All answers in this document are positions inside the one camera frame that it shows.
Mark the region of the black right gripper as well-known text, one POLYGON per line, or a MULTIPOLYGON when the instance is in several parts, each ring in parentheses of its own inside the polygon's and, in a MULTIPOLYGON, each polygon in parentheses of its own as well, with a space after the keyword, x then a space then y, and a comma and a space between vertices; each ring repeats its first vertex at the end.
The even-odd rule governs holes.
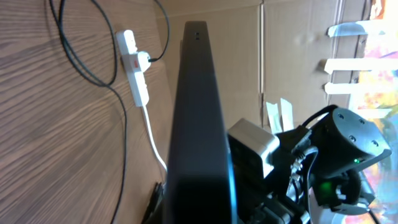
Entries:
POLYGON ((310 223, 309 181, 236 174, 238 223, 310 223))

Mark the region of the Galaxy S24+ smartphone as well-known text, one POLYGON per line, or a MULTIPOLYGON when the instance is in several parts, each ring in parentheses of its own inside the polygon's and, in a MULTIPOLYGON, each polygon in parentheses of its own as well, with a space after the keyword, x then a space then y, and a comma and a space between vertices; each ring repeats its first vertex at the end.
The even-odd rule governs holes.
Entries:
POLYGON ((164 223, 237 223, 233 165, 208 27, 185 24, 170 140, 164 223))

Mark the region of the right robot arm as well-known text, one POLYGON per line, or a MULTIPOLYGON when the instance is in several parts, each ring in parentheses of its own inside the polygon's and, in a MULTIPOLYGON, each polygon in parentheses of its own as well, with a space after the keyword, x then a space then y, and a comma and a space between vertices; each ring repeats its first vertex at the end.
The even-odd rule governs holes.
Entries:
POLYGON ((240 223, 313 223, 310 201, 342 215, 370 211, 363 171, 392 149, 377 126, 336 105, 273 134, 241 119, 228 131, 240 223))

